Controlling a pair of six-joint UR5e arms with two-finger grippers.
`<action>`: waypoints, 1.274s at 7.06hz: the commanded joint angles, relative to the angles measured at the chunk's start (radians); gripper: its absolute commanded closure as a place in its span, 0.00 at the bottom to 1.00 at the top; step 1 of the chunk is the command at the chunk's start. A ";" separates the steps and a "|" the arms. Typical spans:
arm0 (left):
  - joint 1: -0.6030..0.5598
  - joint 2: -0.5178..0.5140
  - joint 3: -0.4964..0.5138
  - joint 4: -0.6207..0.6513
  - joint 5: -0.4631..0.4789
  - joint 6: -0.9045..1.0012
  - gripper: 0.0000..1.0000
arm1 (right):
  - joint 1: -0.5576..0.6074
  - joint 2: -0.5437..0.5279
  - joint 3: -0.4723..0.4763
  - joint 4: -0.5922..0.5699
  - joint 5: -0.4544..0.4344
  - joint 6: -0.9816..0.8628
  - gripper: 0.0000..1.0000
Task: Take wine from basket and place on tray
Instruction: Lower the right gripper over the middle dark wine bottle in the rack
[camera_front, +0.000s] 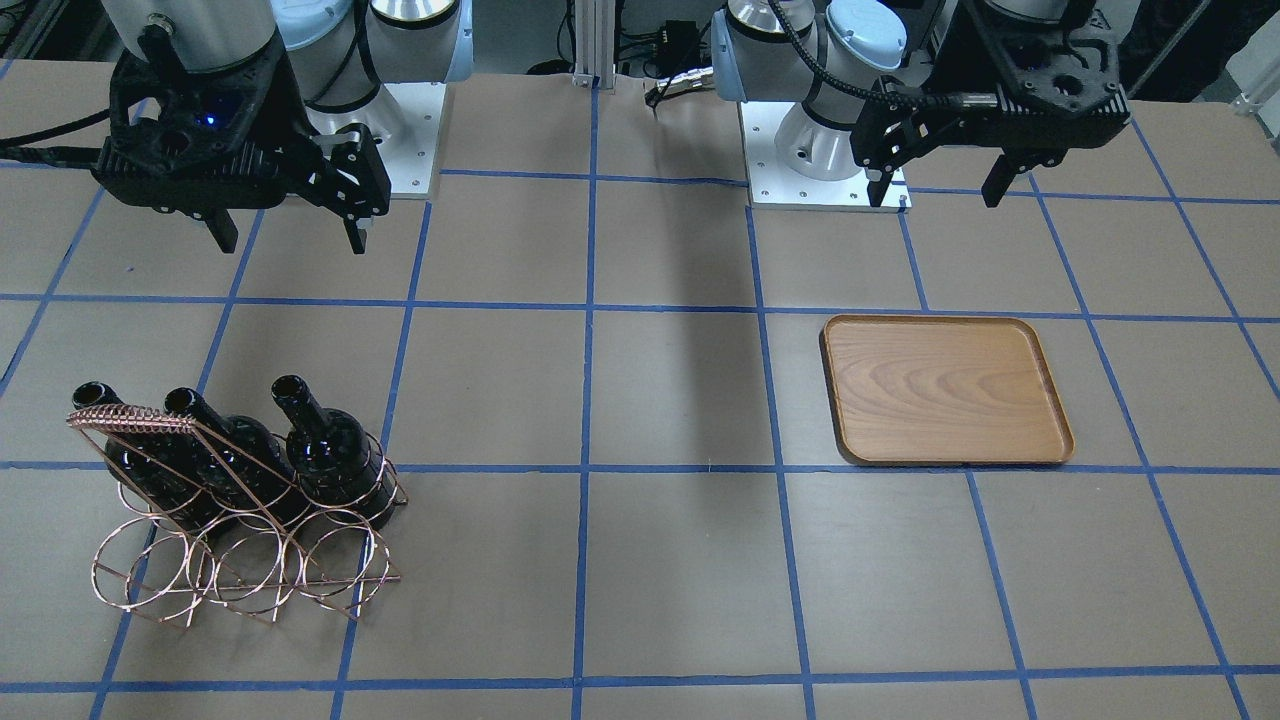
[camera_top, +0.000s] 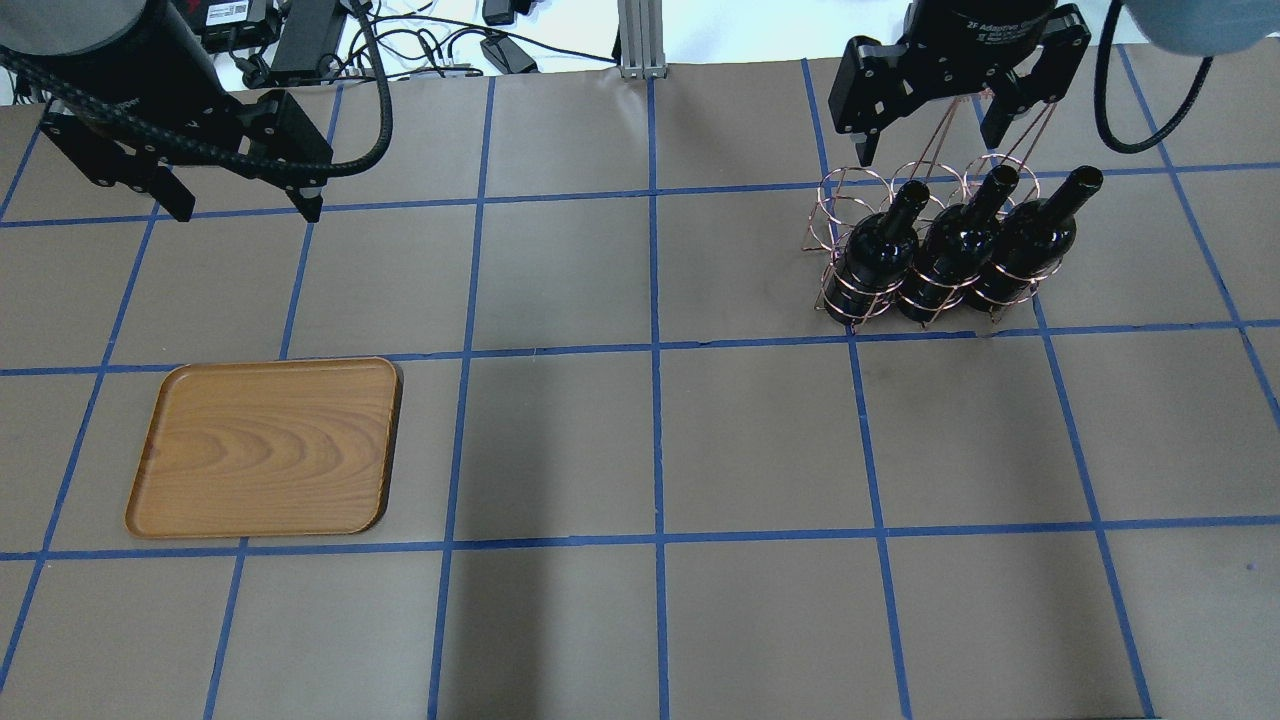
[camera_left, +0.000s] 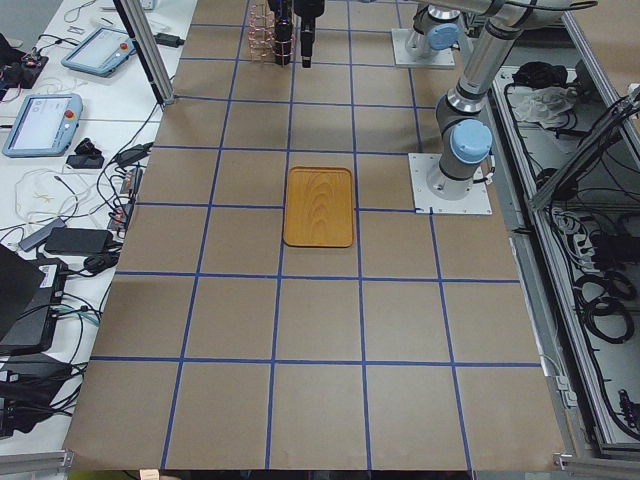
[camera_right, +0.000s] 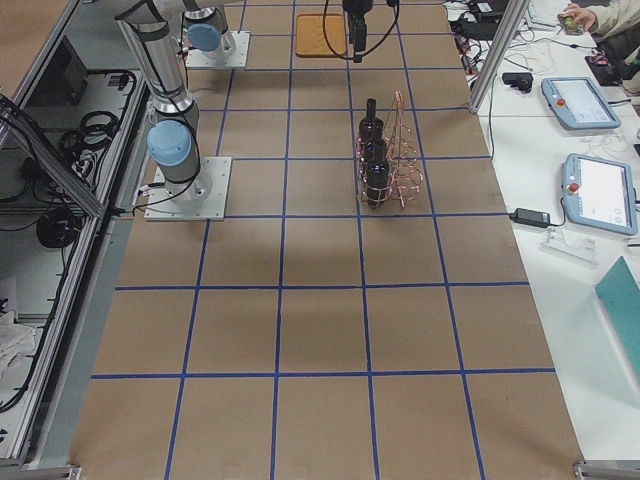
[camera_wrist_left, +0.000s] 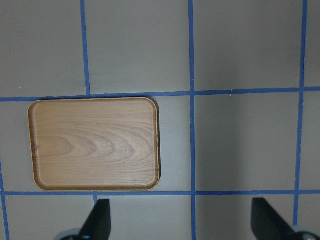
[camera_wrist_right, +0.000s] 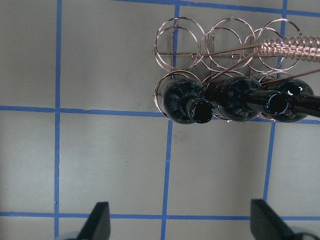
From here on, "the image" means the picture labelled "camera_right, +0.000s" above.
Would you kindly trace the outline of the person hand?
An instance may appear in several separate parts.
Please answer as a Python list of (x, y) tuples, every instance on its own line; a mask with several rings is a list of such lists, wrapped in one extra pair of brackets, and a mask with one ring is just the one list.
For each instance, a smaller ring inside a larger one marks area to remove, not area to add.
[(580, 22), (585, 32), (593, 32), (597, 29), (597, 17), (593, 10), (587, 7), (580, 7), (578, 4), (567, 5), (558, 15), (569, 16)]

